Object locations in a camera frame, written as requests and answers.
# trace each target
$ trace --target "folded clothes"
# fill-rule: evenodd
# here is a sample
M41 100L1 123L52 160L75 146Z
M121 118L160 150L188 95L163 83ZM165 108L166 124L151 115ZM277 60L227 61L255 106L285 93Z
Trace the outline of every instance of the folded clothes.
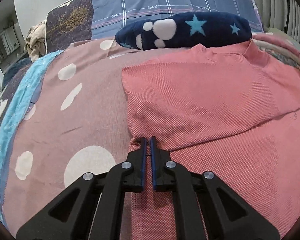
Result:
M291 41L273 33L253 33L252 38L261 50L300 70L300 51Z
M24 49L28 51L32 62L46 55L45 26L46 21L41 21L32 26L27 33Z
M117 32L115 40L141 50L182 48L203 44L222 47L252 38L249 22L225 12L188 12L163 20L141 20Z

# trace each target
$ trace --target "pink shirt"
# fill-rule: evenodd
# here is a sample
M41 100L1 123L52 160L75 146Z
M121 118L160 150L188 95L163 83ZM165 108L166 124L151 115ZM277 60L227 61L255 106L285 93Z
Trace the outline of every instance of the pink shirt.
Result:
M192 49L123 68L134 140L190 171L215 172L283 237L300 215L300 71L250 41ZM175 239L172 200L134 195L133 238Z

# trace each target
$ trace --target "white paw print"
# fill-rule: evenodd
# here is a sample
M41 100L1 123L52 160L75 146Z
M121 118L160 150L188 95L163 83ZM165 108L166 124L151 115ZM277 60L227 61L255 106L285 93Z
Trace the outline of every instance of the white paw print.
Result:
M157 48L164 48L164 41L168 41L173 38L176 33L176 23L173 19L157 20L156 22L145 22L143 24L145 31L152 30L155 36L158 37L154 41L154 45Z

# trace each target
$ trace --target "bedding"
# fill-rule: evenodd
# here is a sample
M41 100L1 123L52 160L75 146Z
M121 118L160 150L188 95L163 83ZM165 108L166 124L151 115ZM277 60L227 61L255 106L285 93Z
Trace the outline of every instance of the bedding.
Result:
M294 40L292 37L288 36L286 33L276 29L276 28L270 28L267 33L275 33L276 35L284 38L288 43L296 47L297 50L300 51L300 44Z
M300 70L300 51L297 50L297 47L295 47L293 44L291 44L288 40L284 40L280 38L279 36L275 35L269 35L263 34L263 33L256 33L253 34L253 41L260 47L269 49L271 51L275 51L275 53L278 55L281 54L286 58L290 58L294 62L297 63L297 65L293 65L294 67L298 68ZM281 58L278 58L283 63L286 63L284 59L281 60Z
M39 87L41 83L41 78L45 73L50 62L61 53L61 51L56 51L50 53L42 58L39 58L31 68L25 73L23 79L21 80L9 106L2 119L0 125L0 180L3 178L5 180L7 176L6 162L9 160L7 157L7 151L10 150L11 144L15 136L15 132L19 125L19 121L23 118L33 95L35 95L35 90ZM3 195L5 189L5 184L0 183L0 196ZM1 208L3 199L0 198L0 220L3 221Z
M51 62L0 173L0 214L13 235L83 173L126 159L131 137L121 69L175 50L185 49L138 51L108 38L75 43ZM123 239L131 239L130 206L128 200Z
M46 19L46 53L91 39L92 0L70 0L51 10Z
M10 80L18 73L19 70L26 66L31 65L31 59L30 58L24 58L13 64L7 72L5 73L4 79L2 81L2 89L6 87L6 85L10 82Z
M254 0L70 0L47 15L47 53L76 41L114 36L127 24L143 19L216 11L239 15L249 21L252 31L263 31Z
M265 51L266 53L272 55L280 62L283 62L286 65L290 65L300 70L300 64L293 60L291 57L285 56L284 53L277 52L275 49L268 49L266 46L259 45L260 50Z
M141 20L117 32L115 40L141 50L182 48L197 44L222 47L252 38L249 22L225 12L180 13L163 20Z

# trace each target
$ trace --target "dark blue blanket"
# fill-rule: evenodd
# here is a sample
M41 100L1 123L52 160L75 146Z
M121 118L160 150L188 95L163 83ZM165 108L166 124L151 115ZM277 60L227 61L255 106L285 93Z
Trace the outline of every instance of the dark blue blanket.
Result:
M31 59L24 58L13 64L7 71L7 73L4 76L4 80L2 81L2 89L6 87L6 85L10 82L10 80L14 77L14 75L17 74L19 70L24 68L27 65L31 64Z
M141 20L123 27L115 35L118 44L126 48L157 49L222 47L252 38L249 22L225 12L189 12L164 20Z

